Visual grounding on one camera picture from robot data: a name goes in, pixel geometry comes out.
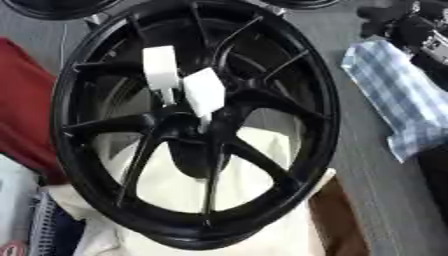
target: black object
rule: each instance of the black object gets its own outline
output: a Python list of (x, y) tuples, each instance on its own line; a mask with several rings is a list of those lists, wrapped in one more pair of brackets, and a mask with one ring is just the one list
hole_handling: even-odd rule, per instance
[[(210, 66), (226, 86), (226, 106), (214, 113), (207, 132), (197, 132), (199, 120), (177, 92), (177, 105), (162, 107), (159, 96), (148, 92), (151, 111), (105, 120), (92, 117), (99, 104), (96, 95), (108, 86), (134, 94), (148, 91), (141, 51), (161, 45), (174, 45), (181, 76)], [(102, 83), (105, 76), (133, 83)], [(259, 108), (295, 116), (306, 128), (288, 171), (236, 136)], [(51, 133), (67, 176), (93, 207), (160, 243), (205, 250), (246, 239), (297, 206), (324, 174), (339, 122), (336, 87), (327, 67), (308, 40), (282, 18), (240, 1), (164, 0), (134, 6), (84, 39), (56, 83)], [(92, 147), (97, 135), (114, 132), (142, 134), (122, 184), (108, 174)], [(142, 168), (163, 141), (174, 149), (172, 157), (181, 169), (205, 159), (202, 212), (174, 212), (137, 197)], [(182, 157), (185, 145), (206, 150), (193, 149), (189, 164)], [(248, 203), (215, 211), (217, 177), (230, 155), (265, 170), (274, 185)]]
[(360, 36), (385, 37), (396, 47), (414, 54), (412, 63), (424, 70), (440, 88), (448, 91), (447, 65), (422, 50), (424, 43), (434, 37), (434, 31), (448, 36), (445, 10), (448, 10), (446, 1), (429, 0), (399, 1), (385, 8), (361, 7), (358, 16), (366, 22), (361, 27)]
[(297, 9), (297, 10), (313, 10), (328, 7), (339, 2), (339, 0), (261, 0), (267, 4), (274, 6)]
[(448, 226), (448, 145), (422, 152), (418, 162), (434, 201), (439, 207), (445, 225)]
[(57, 206), (53, 215), (54, 236), (52, 256), (72, 256), (85, 229), (85, 221), (76, 221)]
[(41, 20), (71, 20), (87, 17), (121, 0), (3, 0), (14, 11)]

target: plaid cloth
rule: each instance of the plaid cloth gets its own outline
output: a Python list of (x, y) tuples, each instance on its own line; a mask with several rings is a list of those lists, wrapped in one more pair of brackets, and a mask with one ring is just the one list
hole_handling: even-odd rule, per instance
[(448, 93), (387, 41), (352, 45), (342, 68), (359, 86), (393, 135), (390, 150), (402, 163), (448, 139)]

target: wheel spoke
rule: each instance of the wheel spoke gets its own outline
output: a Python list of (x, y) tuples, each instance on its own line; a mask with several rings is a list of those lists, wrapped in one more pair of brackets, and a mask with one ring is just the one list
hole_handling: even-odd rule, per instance
[(142, 132), (151, 129), (155, 123), (151, 114), (138, 114), (68, 125), (63, 130), (69, 136), (90, 138), (102, 133)]
[(143, 46), (147, 45), (148, 40), (145, 36), (145, 33), (143, 33), (143, 28), (140, 26), (137, 18), (135, 17), (135, 14), (131, 14), (126, 18), (126, 21), (128, 25), (131, 27), (132, 33), (137, 36), (137, 38), (140, 40)]
[(208, 149), (208, 177), (203, 206), (204, 224), (208, 227), (212, 225), (211, 215), (215, 208), (216, 186), (218, 184), (219, 172), (223, 168), (224, 154), (223, 144), (210, 139)]
[(261, 16), (254, 18), (253, 20), (249, 21), (244, 26), (233, 32), (230, 36), (222, 40), (213, 53), (212, 67), (218, 67), (218, 70), (223, 70), (226, 65), (229, 52), (233, 48), (235, 41), (239, 39), (239, 37), (243, 35), (244, 32), (249, 30), (249, 28), (257, 24), (261, 20), (263, 20), (263, 17)]
[(75, 64), (76, 71), (94, 75), (119, 75), (143, 77), (143, 66), (137, 62), (84, 62)]
[(266, 171), (269, 176), (271, 176), (275, 184), (298, 184), (298, 182), (292, 178), (285, 169), (244, 140), (236, 137), (229, 143), (229, 146), (232, 154), (245, 159), (260, 169)]
[(301, 53), (297, 54), (296, 56), (294, 56), (292, 59), (286, 61), (285, 63), (279, 65), (278, 67), (275, 67), (273, 69), (270, 69), (268, 71), (266, 71), (261, 77), (262, 77), (262, 81), (267, 84), (269, 82), (269, 80), (271, 80), (272, 78), (274, 78), (275, 76), (277, 76), (278, 74), (280, 74), (282, 71), (284, 71), (287, 67), (291, 66), (292, 64), (294, 64), (296, 61), (302, 59), (303, 57), (305, 57), (306, 55), (309, 54), (308, 50), (304, 50)]
[(116, 205), (118, 207), (122, 206), (126, 195), (134, 198), (137, 197), (138, 179), (142, 174), (146, 163), (160, 143), (161, 139), (155, 138), (154, 134), (151, 133), (145, 134), (140, 139), (131, 164), (123, 175), (122, 186), (116, 199)]
[(208, 49), (210, 47), (210, 39), (208, 37), (207, 31), (202, 22), (201, 16), (199, 15), (198, 4), (196, 2), (190, 3), (190, 11), (191, 11), (191, 15), (192, 15), (194, 24), (196, 25), (196, 28), (197, 28), (199, 34), (201, 35), (202, 46), (205, 49)]
[(228, 102), (230, 104), (248, 105), (254, 108), (278, 110), (300, 118), (305, 125), (311, 127), (330, 119), (321, 113), (307, 109), (285, 96), (278, 95), (268, 90), (244, 89), (231, 95), (228, 98)]

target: wheel rim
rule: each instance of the wheel rim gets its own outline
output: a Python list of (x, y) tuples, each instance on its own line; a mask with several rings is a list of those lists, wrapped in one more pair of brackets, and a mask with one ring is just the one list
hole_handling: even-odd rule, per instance
[(282, 8), (297, 10), (314, 10), (328, 7), (339, 2), (339, 0), (262, 0)]
[[(182, 36), (187, 37), (188, 33), (193, 31), (200, 36), (200, 40), (196, 40), (200, 50), (197, 50), (196, 46), (193, 47), (195, 50), (181, 50), (187, 52), (179, 56), (181, 75), (192, 73), (204, 65), (211, 65), (231, 92), (227, 96), (226, 107), (215, 113), (217, 121), (212, 123), (210, 133), (206, 136), (188, 134), (191, 127), (197, 125), (198, 120), (185, 104), (159, 107), (152, 112), (123, 118), (89, 121), (89, 111), (86, 111), (89, 104), (85, 104), (87, 101), (83, 101), (83, 95), (89, 95), (89, 90), (95, 88), (92, 86), (92, 80), (100, 75), (113, 73), (143, 81), (141, 64), (135, 60), (129, 62), (129, 58), (132, 59), (133, 56), (132, 52), (121, 49), (132, 48), (139, 52), (143, 45), (148, 47), (165, 44), (167, 38), (172, 39), (173, 35), (152, 37), (154, 41), (151, 42), (147, 39), (147, 34), (152, 33), (154, 36), (154, 31), (158, 29), (175, 30), (179, 24), (190, 27), (190, 30), (184, 30), (186, 32)], [(260, 36), (253, 37), (254, 31)], [(235, 57), (239, 53), (251, 51), (238, 48), (242, 40), (238, 38), (242, 35), (249, 37), (250, 45), (253, 45), (251, 40), (255, 40), (254, 38), (272, 42), (279, 50), (275, 54), (283, 53), (284, 59), (275, 66), (266, 65), (265, 70), (259, 72), (256, 77), (247, 78), (247, 74), (252, 74), (253, 70), (235, 75), (241, 70), (235, 71), (232, 65), (239, 67), (244, 65), (235, 63), (250, 62), (242, 60), (242, 57)], [(129, 44), (134, 46), (126, 45), (123, 38), (131, 38)], [(169, 43), (174, 44), (176, 49), (182, 49), (182, 46), (177, 47), (175, 42)], [(196, 55), (202, 57), (196, 59), (188, 54), (195, 51), (201, 52)], [(192, 59), (196, 59), (196, 64), (191, 64)], [(254, 69), (255, 65), (246, 66)], [(274, 81), (280, 81), (286, 86), (288, 83), (283, 80), (287, 69), (292, 67), (290, 72), (303, 69), (302, 79), (306, 78), (308, 83), (316, 85), (310, 88), (311, 93), (306, 95), (315, 101), (313, 110), (308, 110), (308, 107), (301, 106), (296, 100), (281, 95), (275, 88), (260, 88), (267, 87), (266, 84)], [(231, 136), (232, 133), (223, 132), (238, 130), (242, 125), (241, 119), (256, 108), (273, 108), (305, 122), (307, 138), (288, 172), (258, 154), (244, 141)], [(229, 113), (231, 120), (236, 120), (230, 125), (226, 123)], [(138, 150), (138, 155), (144, 160), (137, 161), (139, 158), (136, 158), (136, 169), (141, 169), (145, 159), (160, 141), (194, 140), (203, 141), (209, 146), (210, 152), (235, 154), (255, 162), (262, 169), (266, 169), (276, 184), (281, 185), (271, 188), (249, 203), (221, 212), (215, 212), (211, 207), (213, 193), (210, 191), (213, 191), (214, 179), (209, 179), (207, 194), (211, 196), (206, 198), (205, 210), (202, 213), (174, 212), (143, 202), (135, 198), (134, 194), (128, 193), (128, 189), (124, 190), (107, 173), (89, 143), (96, 134), (103, 132), (144, 133), (148, 131), (148, 127), (152, 127), (151, 137), (143, 137), (141, 140), (146, 144), (140, 143), (141, 150)], [(339, 108), (335, 86), (322, 59), (303, 35), (281, 18), (244, 2), (158, 1), (137, 5), (118, 14), (80, 44), (58, 78), (53, 94), (51, 129), (59, 161), (68, 178), (94, 208), (120, 225), (161, 243), (184, 249), (213, 249), (250, 236), (282, 217), (306, 197), (323, 175), (334, 153), (339, 132)], [(216, 170), (222, 162), (222, 158), (217, 155), (220, 154), (208, 155), (209, 159), (213, 160), (213, 169)], [(136, 177), (129, 178), (128, 188), (135, 188), (135, 179)]]
[(97, 14), (118, 4), (121, 0), (3, 1), (14, 11), (30, 18), (41, 20), (71, 20)]

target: rim lip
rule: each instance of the rim lip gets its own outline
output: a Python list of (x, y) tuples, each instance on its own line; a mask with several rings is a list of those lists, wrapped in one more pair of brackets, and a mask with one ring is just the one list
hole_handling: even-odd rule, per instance
[(117, 5), (123, 0), (100, 0), (93, 6), (82, 7), (77, 9), (66, 9), (58, 12), (46, 12), (41, 10), (36, 10), (32, 8), (27, 8), (14, 0), (3, 0), (3, 2), (11, 9), (17, 13), (39, 20), (74, 20), (79, 18), (84, 18), (90, 15), (97, 14), (113, 6)]
[[(71, 73), (74, 72), (71, 68), (72, 65), (76, 63), (76, 60), (80, 59), (79, 58), (80, 56), (82, 57), (90, 56), (94, 52), (94, 49), (97, 49), (97, 47), (101, 45), (101, 42), (104, 41), (104, 38), (107, 38), (108, 33), (110, 33), (111, 30), (114, 31), (114, 27), (116, 28), (116, 26), (118, 26), (120, 22), (123, 22), (123, 20), (127, 16), (134, 13), (139, 13), (139, 9), (142, 7), (149, 9), (151, 6), (159, 4), (159, 2), (142, 3), (119, 13), (115, 17), (111, 18), (110, 20), (102, 24), (96, 31), (91, 33), (81, 42), (81, 44), (70, 56), (64, 70), (57, 79), (56, 86), (54, 87), (52, 97), (50, 130), (52, 140), (55, 145), (57, 156), (61, 166), (65, 170), (68, 178), (72, 182), (75, 189), (95, 209), (97, 209), (104, 215), (108, 216), (113, 221), (121, 225), (124, 225), (127, 228), (130, 228), (134, 231), (142, 233), (148, 237), (150, 237), (151, 235), (168, 236), (173, 238), (183, 238), (184, 236), (186, 236), (194, 240), (198, 239), (197, 234), (191, 232), (185, 232), (185, 228), (178, 228), (178, 227), (174, 228), (172, 226), (166, 225), (166, 223), (162, 224), (158, 222), (156, 219), (144, 218), (141, 215), (136, 215), (135, 213), (131, 214), (130, 212), (124, 213), (123, 212), (124, 210), (122, 210), (122, 212), (116, 212), (117, 209), (111, 207), (111, 202), (108, 202), (107, 200), (102, 198), (100, 194), (98, 194), (98, 192), (95, 191), (93, 187), (87, 186), (83, 181), (83, 179), (76, 174), (77, 172), (79, 172), (78, 170), (81, 170), (80, 168), (82, 167), (79, 165), (79, 163), (76, 163), (76, 161), (75, 162), (72, 161), (75, 160), (76, 158), (74, 158), (74, 156), (71, 155), (71, 152), (68, 152), (69, 150), (67, 150), (66, 146), (69, 144), (66, 141), (66, 138), (63, 138), (62, 131), (60, 129), (62, 108), (58, 106), (59, 104), (64, 104), (63, 103), (64, 96), (61, 95), (62, 92), (70, 93), (70, 91), (68, 91), (67, 88), (64, 88), (64, 86), (67, 87), (66, 85), (67, 83), (68, 84), (73, 83), (73, 81), (67, 81), (67, 79), (69, 79), (73, 75)], [(218, 1), (199, 0), (196, 2), (198, 4), (221, 4), (226, 6), (230, 5), (228, 2), (219, 0)], [(256, 229), (261, 229), (264, 226), (272, 223), (273, 221), (279, 219), (280, 217), (288, 213), (299, 202), (301, 202), (306, 197), (306, 195), (308, 195), (308, 193), (311, 191), (311, 189), (314, 187), (314, 185), (319, 181), (321, 176), (326, 171), (326, 167), (336, 150), (337, 139), (339, 136), (339, 123), (340, 123), (339, 102), (333, 79), (323, 59), (317, 53), (314, 47), (309, 43), (309, 41), (287, 21), (281, 19), (280, 17), (275, 16), (274, 14), (262, 8), (259, 8), (257, 6), (245, 2), (232, 2), (232, 5), (240, 5), (241, 8), (246, 8), (254, 12), (257, 11), (257, 13), (259, 13), (262, 16), (269, 16), (270, 23), (272, 23), (271, 26), (275, 26), (275, 24), (280, 23), (280, 26), (288, 32), (287, 33), (288, 37), (294, 37), (294, 41), (300, 42), (301, 46), (310, 51), (310, 55), (312, 56), (313, 61), (315, 62), (316, 66), (319, 67), (317, 70), (320, 71), (319, 73), (323, 76), (322, 80), (325, 81), (321, 85), (321, 87), (326, 87), (325, 90), (327, 91), (328, 94), (326, 97), (328, 98), (329, 101), (330, 110), (332, 110), (331, 113), (332, 119), (328, 121), (329, 123), (328, 126), (331, 126), (332, 129), (329, 132), (328, 138), (326, 138), (327, 140), (326, 146), (329, 146), (329, 149), (326, 149), (324, 154), (322, 154), (322, 152), (321, 154), (318, 154), (320, 156), (320, 159), (318, 159), (317, 162), (309, 163), (310, 166), (307, 165), (301, 167), (303, 169), (308, 169), (309, 170), (308, 172), (311, 172), (311, 175), (309, 180), (305, 183), (305, 185), (299, 191), (296, 191), (294, 196), (288, 198), (288, 200), (286, 200), (283, 204), (281, 204), (279, 207), (275, 209), (271, 207), (270, 209), (267, 210), (268, 212), (267, 214), (264, 214), (263, 217), (260, 217), (256, 221), (252, 221), (251, 223), (244, 223), (245, 224), (244, 229), (238, 229), (237, 231), (229, 233), (228, 231), (229, 227), (227, 226), (226, 228), (221, 227), (221, 229), (218, 229), (214, 233), (207, 234), (215, 238), (222, 237), (223, 235), (242, 235)], [(185, 6), (182, 5), (182, 2), (176, 2), (175, 7), (181, 8)], [(239, 227), (243, 222), (239, 221), (235, 223), (232, 223), (231, 227), (233, 228)]]
[(261, 0), (274, 6), (295, 9), (295, 10), (315, 10), (325, 8), (339, 3), (340, 0)]

